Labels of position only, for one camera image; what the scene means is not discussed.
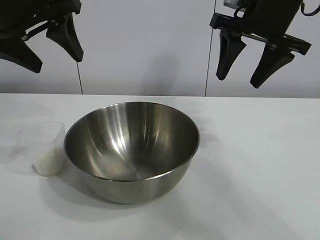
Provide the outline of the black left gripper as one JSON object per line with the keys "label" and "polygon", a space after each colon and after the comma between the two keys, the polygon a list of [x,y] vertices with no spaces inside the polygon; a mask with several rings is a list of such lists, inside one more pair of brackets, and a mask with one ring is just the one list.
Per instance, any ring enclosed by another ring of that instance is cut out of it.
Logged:
{"label": "black left gripper", "polygon": [[36,74],[41,59],[25,44],[42,30],[77,63],[84,51],[78,40],[73,14],[79,14],[79,0],[2,0],[0,2],[0,58]]}

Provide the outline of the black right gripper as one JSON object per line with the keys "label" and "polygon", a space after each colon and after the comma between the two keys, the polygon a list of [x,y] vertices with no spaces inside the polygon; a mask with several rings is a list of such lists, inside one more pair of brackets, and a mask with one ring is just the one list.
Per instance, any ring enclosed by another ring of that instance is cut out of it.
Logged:
{"label": "black right gripper", "polygon": [[241,34],[253,34],[278,46],[264,47],[250,79],[254,88],[259,88],[277,70],[293,61],[295,55],[290,50],[306,55],[311,44],[286,34],[302,4],[302,0],[225,0],[223,5],[235,10],[233,16],[215,12],[209,24],[213,29],[221,30],[217,78],[224,80],[227,77],[234,61],[247,46]]}

